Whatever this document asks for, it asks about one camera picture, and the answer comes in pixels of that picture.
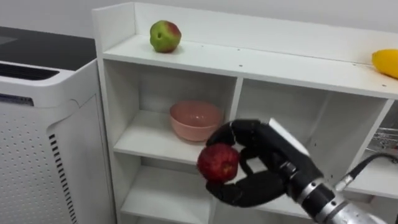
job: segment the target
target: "appliance vent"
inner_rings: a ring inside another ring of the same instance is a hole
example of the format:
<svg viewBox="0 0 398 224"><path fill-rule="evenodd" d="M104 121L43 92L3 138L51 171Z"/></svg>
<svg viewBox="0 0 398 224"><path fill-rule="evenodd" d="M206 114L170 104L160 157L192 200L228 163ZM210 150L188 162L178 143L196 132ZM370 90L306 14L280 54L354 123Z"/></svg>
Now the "appliance vent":
<svg viewBox="0 0 398 224"><path fill-rule="evenodd" d="M46 80L58 74L59 71L41 68L29 68L18 65L7 65L0 63L0 76L20 78L25 80Z"/></svg>
<svg viewBox="0 0 398 224"><path fill-rule="evenodd" d="M57 166L58 174L60 176L63 193L65 194L65 200L67 201L67 207L69 210L70 219L73 224L78 224L76 219L75 209L73 208L72 196L70 195L68 181L65 175L65 170L62 165L61 155L57 146L57 140L55 138L55 134L50 135L49 139L52 148L52 153L55 159L55 165Z"/></svg>
<svg viewBox="0 0 398 224"><path fill-rule="evenodd" d="M0 102L15 103L18 105L27 105L27 106L34 105L32 98L23 97L23 96L12 96L12 95L1 94L1 93L0 93Z"/></svg>

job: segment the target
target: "bowl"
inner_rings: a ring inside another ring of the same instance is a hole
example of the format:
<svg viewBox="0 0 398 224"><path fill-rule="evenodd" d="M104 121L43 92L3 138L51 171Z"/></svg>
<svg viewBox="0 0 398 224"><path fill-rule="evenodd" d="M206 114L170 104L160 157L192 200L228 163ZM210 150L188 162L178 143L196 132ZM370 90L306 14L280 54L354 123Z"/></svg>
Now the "bowl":
<svg viewBox="0 0 398 224"><path fill-rule="evenodd" d="M204 101L180 101L170 108L175 133L189 141L206 141L220 126L221 111Z"/></svg>

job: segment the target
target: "white appliance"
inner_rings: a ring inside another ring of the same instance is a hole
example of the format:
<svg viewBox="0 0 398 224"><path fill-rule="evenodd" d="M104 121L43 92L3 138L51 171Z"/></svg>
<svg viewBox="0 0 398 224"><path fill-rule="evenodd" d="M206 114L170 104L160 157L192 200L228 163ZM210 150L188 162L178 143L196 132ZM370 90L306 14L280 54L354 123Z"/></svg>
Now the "white appliance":
<svg viewBox="0 0 398 224"><path fill-rule="evenodd" d="M95 45L0 27L0 223L115 223Z"/></svg>

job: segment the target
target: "black top panel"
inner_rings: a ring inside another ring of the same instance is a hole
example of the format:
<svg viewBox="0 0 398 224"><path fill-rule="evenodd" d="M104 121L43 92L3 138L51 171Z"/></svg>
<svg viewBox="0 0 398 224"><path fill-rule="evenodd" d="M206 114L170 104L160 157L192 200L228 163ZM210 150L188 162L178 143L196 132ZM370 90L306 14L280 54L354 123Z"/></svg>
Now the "black top panel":
<svg viewBox="0 0 398 224"><path fill-rule="evenodd" d="M39 68L29 68L17 65L0 63L0 76L21 78L25 80L45 80L58 74L59 71Z"/></svg>
<svg viewBox="0 0 398 224"><path fill-rule="evenodd" d="M76 71L95 58L93 39L0 27L0 61Z"/></svg>

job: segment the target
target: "shelf top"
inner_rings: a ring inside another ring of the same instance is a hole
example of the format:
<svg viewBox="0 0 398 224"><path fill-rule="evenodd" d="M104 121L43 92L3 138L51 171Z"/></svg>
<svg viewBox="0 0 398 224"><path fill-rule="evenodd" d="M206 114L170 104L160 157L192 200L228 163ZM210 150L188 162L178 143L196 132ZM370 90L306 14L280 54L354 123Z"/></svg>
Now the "shelf top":
<svg viewBox="0 0 398 224"><path fill-rule="evenodd" d="M196 164L203 142L178 138L170 125L169 115L139 111L114 146L116 152Z"/></svg>
<svg viewBox="0 0 398 224"><path fill-rule="evenodd" d="M351 62L186 41L159 54L144 35L110 48L103 58L398 100L397 80Z"/></svg>
<svg viewBox="0 0 398 224"><path fill-rule="evenodd" d="M370 155L370 152L365 152L362 160ZM398 199L398 164L385 158L376 159L357 176L346 190Z"/></svg>

